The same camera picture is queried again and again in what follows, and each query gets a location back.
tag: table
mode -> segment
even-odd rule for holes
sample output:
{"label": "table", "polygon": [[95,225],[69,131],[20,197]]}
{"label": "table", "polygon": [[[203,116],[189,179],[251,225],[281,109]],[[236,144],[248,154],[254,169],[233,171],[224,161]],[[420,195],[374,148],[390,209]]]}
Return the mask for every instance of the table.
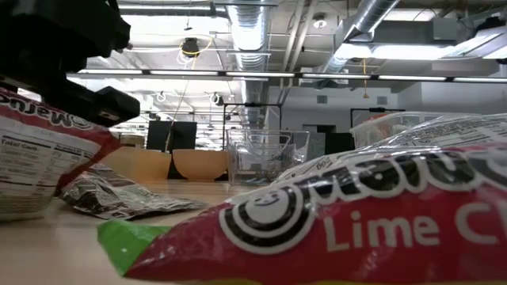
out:
{"label": "table", "polygon": [[[146,185],[152,192],[200,200],[210,205],[252,188],[184,180]],[[172,226],[197,215],[190,211],[135,222]],[[97,242],[104,220],[73,211],[54,199],[44,218],[0,223],[0,280],[9,285],[153,284],[120,277]]]}

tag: plastic container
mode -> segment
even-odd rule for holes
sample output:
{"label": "plastic container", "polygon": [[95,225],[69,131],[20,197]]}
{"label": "plastic container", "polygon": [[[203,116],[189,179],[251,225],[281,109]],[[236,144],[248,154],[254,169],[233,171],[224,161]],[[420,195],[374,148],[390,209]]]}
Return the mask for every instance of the plastic container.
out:
{"label": "plastic container", "polygon": [[383,139],[399,134],[424,122],[442,116],[467,116],[473,114],[443,112],[397,112],[368,120],[350,129],[356,149],[370,146]]}
{"label": "plastic container", "polygon": [[229,130],[229,183],[266,185],[308,157],[309,131]]}

